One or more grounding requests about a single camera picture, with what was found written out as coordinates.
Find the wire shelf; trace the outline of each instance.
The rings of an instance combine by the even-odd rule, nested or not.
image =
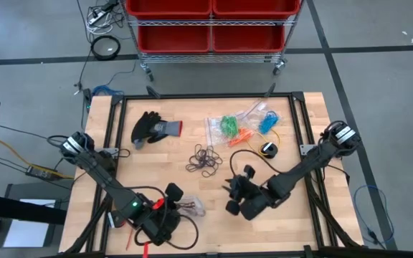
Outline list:
[[[188,63],[188,62],[269,62],[277,63],[281,53],[271,54],[141,54],[141,60],[147,63]]]
[[[292,26],[295,21],[287,20],[133,20],[128,22],[134,26]]]

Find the wooden table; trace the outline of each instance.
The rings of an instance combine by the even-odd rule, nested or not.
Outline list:
[[[217,174],[204,178],[200,171],[189,173],[185,165],[194,154],[194,146],[198,143],[206,146],[204,119],[221,117],[226,114],[246,110],[257,98],[231,99],[178,99],[178,100],[131,100],[127,103],[122,146],[131,151],[129,158],[120,158],[117,179],[124,186],[156,186],[164,190],[168,183],[176,183],[185,195],[198,196],[206,207],[205,217],[195,217],[199,226],[198,244],[188,251],[180,251],[163,244],[159,247],[150,246],[149,254],[178,254],[205,252],[276,252],[302,250],[309,244],[317,249],[313,231],[313,223],[308,207],[308,197],[303,180],[300,180],[291,197],[277,209],[267,208],[252,221],[243,216],[232,216],[225,210],[229,200],[228,193],[221,186],[226,186],[224,180],[231,178],[229,157],[232,152],[249,148],[241,143],[233,148],[216,146],[215,151],[224,163]],[[305,93],[310,123],[315,140],[329,124],[328,111],[323,95]],[[271,97],[268,105],[277,112],[282,120],[274,127],[281,138],[279,152],[276,158],[270,160],[280,171],[287,171],[300,162],[299,147],[295,139],[293,121],[287,98]],[[115,125],[112,139],[115,138],[119,109],[116,109]],[[103,144],[105,129],[110,110],[110,97],[94,97],[87,122],[86,132],[95,140],[95,147]],[[130,141],[131,131],[136,121],[144,111],[154,110],[160,113],[164,120],[183,120],[184,127],[180,138],[167,137],[154,144],[145,144],[143,149],[135,150]],[[298,108],[299,120],[303,137],[306,141],[305,128]],[[276,136],[269,134],[271,140]],[[250,141],[253,146],[263,144],[258,136]],[[272,175],[272,171],[256,156],[250,153],[240,153],[233,160],[236,171],[241,171],[249,164],[256,170],[255,183],[261,183]],[[332,160],[331,165],[342,168],[339,160]],[[77,169],[76,177],[84,173]],[[326,168],[326,190],[331,205],[331,212],[340,225],[349,233],[353,240],[362,244],[361,232],[351,201],[345,176],[336,169]],[[62,235],[60,251],[72,245],[88,222],[92,210],[95,193],[95,182],[88,175],[76,181],[71,193],[70,205]],[[160,194],[151,190],[142,190],[147,197],[156,200]],[[329,244],[326,223],[321,216],[323,237]],[[97,226],[95,249],[99,247],[101,224]],[[125,246],[128,241],[130,227],[125,225],[119,229],[110,229],[106,254],[142,254],[143,247],[130,244],[128,251]],[[172,242],[179,246],[189,246],[194,240],[193,226],[181,220],[179,227],[173,233]]]

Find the red bin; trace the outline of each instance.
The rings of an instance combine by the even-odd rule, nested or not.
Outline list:
[[[287,19],[297,14],[300,0],[213,0],[218,19]]]
[[[208,19],[212,0],[127,0],[127,12],[138,19]]]
[[[140,26],[138,47],[145,53],[203,53],[209,51],[207,26]]]
[[[215,26],[213,50],[215,52],[271,53],[283,50],[283,26]]]

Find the green object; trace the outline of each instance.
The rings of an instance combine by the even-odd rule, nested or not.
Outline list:
[[[223,116],[221,120],[221,131],[228,138],[238,135],[237,119],[233,116]]]

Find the gray floor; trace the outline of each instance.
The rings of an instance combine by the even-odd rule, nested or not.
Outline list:
[[[80,2],[83,8],[95,4],[93,0]],[[413,1],[314,2],[330,47],[413,45]],[[129,37],[124,29],[113,32]],[[122,54],[135,53],[131,41],[123,40],[122,45]],[[321,47],[307,6],[290,47]],[[0,59],[87,53],[75,1],[0,0]],[[331,120],[345,119],[324,54],[289,54],[287,59],[290,63],[279,77],[271,75],[271,64],[154,64],[152,85],[160,93],[262,92],[276,82],[281,92],[323,92]],[[377,185],[387,195],[397,246],[413,250],[413,51],[334,54],[334,60]],[[134,62],[90,62],[83,84],[106,83],[115,72],[130,70]],[[111,87],[126,94],[145,94],[150,83],[136,65],[133,74],[119,75]],[[0,125],[42,135],[79,130],[82,97],[73,95],[72,85],[82,66],[81,62],[0,66]],[[54,166],[60,158],[57,150],[40,139],[1,128],[0,138],[39,165]],[[17,161],[1,146],[0,156]],[[354,155],[344,158],[343,164],[351,174],[353,193],[364,185],[359,160]],[[63,163],[60,170],[72,174],[74,168]],[[36,181],[0,166],[0,196],[8,183]],[[369,226],[379,232],[366,192],[359,196],[359,208]],[[4,250],[0,257],[36,257],[56,250],[55,244],[35,253]]]

